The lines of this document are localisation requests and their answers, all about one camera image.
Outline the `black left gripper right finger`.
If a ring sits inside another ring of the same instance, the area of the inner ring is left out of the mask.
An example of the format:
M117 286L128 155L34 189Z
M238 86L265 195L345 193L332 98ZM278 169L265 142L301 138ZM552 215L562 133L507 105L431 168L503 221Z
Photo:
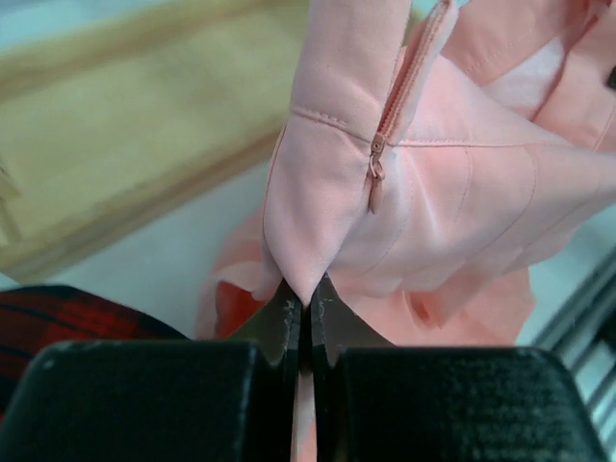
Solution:
M604 461L574 379L534 347L401 347L323 278L310 303L320 461Z

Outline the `wooden clothes rack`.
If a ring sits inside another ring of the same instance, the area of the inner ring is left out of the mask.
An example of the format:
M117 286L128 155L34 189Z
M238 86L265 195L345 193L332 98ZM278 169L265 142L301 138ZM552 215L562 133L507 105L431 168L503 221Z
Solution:
M173 1L1 55L1 270L30 283L265 161L304 1Z

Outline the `aluminium mounting rail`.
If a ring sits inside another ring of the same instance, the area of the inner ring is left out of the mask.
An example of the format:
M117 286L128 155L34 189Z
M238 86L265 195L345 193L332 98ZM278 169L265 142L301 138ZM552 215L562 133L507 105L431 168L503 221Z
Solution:
M573 376L603 443L615 459L615 251L591 270L534 341Z

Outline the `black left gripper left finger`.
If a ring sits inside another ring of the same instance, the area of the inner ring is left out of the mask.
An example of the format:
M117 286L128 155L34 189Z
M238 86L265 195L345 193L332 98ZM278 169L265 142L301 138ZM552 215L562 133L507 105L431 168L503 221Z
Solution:
M1 409L5 461L288 461L301 304L286 283L222 340L65 340Z

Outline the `pink skirt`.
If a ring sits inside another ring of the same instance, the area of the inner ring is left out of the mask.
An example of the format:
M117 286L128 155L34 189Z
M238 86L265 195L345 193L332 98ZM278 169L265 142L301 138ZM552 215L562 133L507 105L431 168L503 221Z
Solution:
M317 457L310 303L323 278L397 347L514 347L528 270L615 201L615 5L314 1L262 207L197 322L225 339L301 304L293 452Z

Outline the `red plaid garment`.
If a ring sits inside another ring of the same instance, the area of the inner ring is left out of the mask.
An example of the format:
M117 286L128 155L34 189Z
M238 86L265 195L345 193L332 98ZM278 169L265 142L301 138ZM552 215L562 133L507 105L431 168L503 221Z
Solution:
M30 361L65 340L184 340L145 313L66 285L18 287L1 293L1 409Z

